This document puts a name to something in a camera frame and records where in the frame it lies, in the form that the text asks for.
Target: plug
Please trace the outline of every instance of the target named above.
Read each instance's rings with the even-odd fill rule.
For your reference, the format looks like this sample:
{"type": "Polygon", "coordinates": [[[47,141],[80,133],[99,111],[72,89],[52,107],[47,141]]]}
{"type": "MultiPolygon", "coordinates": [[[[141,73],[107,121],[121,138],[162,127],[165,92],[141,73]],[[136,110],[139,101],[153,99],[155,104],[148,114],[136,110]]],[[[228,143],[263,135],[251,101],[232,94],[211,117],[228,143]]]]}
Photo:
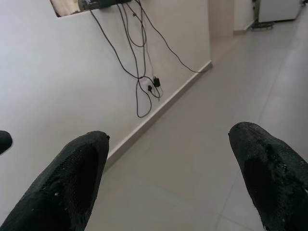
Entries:
{"type": "Polygon", "coordinates": [[[153,83],[154,83],[154,87],[156,87],[156,88],[160,87],[159,78],[154,77],[154,78],[153,78],[153,83]]]}

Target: white appliance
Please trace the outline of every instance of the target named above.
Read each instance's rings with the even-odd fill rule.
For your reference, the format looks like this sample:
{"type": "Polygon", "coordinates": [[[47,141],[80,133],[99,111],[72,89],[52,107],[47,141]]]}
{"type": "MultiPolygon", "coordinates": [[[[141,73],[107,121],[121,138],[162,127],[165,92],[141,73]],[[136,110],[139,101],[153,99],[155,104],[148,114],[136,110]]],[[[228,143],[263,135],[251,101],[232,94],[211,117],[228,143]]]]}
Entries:
{"type": "Polygon", "coordinates": [[[301,9],[301,0],[261,0],[259,22],[296,19],[301,9]]]}

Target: tile floor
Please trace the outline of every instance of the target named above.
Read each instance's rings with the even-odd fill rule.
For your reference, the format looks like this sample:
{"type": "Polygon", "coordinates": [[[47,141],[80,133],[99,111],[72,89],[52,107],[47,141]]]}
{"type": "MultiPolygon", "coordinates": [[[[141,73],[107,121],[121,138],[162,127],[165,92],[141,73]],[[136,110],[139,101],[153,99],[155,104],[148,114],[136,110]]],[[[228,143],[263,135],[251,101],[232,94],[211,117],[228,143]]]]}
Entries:
{"type": "Polygon", "coordinates": [[[261,231],[228,141],[256,122],[308,161],[308,11],[249,32],[103,176],[87,231],[261,231]]]}

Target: baseboard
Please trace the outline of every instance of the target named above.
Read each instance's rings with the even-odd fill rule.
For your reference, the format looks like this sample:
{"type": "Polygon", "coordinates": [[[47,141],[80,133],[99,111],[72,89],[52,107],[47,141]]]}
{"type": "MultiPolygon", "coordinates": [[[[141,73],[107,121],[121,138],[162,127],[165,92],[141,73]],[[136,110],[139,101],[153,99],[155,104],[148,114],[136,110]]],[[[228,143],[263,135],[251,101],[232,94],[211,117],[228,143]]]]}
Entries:
{"type": "MultiPolygon", "coordinates": [[[[213,67],[209,61],[200,72],[207,72],[213,67]]],[[[108,156],[105,171],[108,170],[151,126],[154,124],[204,73],[196,73],[183,86],[159,106],[141,125],[132,131],[108,156]]]]}
{"type": "Polygon", "coordinates": [[[249,23],[243,30],[234,30],[234,35],[244,35],[248,31],[248,29],[255,23],[256,19],[254,19],[251,23],[249,23]]]}

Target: hallway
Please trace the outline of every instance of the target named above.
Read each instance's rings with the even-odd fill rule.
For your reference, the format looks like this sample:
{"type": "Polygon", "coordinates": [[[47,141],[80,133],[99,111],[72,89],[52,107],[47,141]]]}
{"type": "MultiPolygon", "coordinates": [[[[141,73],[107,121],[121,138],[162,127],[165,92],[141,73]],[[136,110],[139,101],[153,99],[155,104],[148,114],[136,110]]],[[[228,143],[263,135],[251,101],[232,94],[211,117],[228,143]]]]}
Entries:
{"type": "Polygon", "coordinates": [[[308,161],[307,66],[307,11],[248,32],[103,175],[86,230],[262,231],[228,131],[258,123],[308,161]]]}

